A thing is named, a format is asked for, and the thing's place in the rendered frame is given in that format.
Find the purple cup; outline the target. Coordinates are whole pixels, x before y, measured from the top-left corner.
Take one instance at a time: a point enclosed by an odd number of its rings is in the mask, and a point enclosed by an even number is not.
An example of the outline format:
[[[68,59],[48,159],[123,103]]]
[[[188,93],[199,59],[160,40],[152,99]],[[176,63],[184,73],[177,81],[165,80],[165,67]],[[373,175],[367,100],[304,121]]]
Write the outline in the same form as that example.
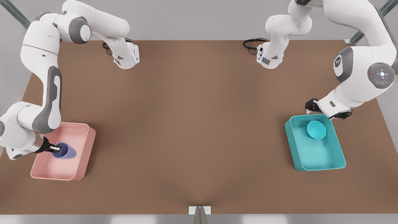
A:
[[[64,142],[59,142],[55,146],[60,148],[60,152],[52,152],[52,156],[56,159],[73,159],[77,155],[75,149]]]

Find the teal bowl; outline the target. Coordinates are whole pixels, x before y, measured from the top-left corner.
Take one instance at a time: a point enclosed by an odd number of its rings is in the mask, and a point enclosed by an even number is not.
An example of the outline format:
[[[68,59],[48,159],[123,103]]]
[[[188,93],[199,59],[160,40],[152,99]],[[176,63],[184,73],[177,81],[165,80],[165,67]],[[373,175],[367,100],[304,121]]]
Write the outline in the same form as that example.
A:
[[[325,125],[321,123],[320,121],[310,121],[306,128],[305,128],[306,134],[308,137],[312,139],[324,139],[327,134],[327,130]]]

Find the pink box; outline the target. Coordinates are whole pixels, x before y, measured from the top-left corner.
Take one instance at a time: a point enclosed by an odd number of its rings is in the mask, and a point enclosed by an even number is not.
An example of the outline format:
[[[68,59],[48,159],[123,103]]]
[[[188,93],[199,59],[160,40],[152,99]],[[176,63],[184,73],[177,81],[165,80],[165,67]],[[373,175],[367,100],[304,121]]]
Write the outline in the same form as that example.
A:
[[[96,131],[87,124],[62,122],[54,132],[44,136],[52,144],[64,142],[73,158],[55,158],[50,152],[36,156],[31,177],[43,180],[79,181],[85,176]]]

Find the teal box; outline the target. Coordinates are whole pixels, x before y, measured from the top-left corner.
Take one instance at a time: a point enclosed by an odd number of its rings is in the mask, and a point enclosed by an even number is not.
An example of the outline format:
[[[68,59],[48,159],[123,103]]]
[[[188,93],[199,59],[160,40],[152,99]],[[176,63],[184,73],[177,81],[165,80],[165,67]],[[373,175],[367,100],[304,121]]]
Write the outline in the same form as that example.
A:
[[[310,121],[320,121],[327,134],[324,139],[312,139],[305,128]],[[292,116],[285,130],[294,167],[297,171],[343,169],[346,161],[334,125],[324,114]]]

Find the silver frame post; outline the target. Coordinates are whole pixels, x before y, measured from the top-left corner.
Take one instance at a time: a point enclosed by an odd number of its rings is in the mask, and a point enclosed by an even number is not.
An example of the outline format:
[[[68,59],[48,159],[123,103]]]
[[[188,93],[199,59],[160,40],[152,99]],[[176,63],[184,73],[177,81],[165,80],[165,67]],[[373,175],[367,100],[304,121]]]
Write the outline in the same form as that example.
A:
[[[0,5],[4,7],[26,30],[31,21],[11,2],[11,0],[0,0]]]
[[[387,0],[378,11],[381,13],[382,17],[385,17],[397,5],[398,0]],[[344,42],[345,44],[357,44],[363,37],[364,34],[357,31],[350,39],[344,39]]]
[[[194,215],[193,224],[209,224],[207,215],[211,214],[211,206],[189,206],[188,214]]]

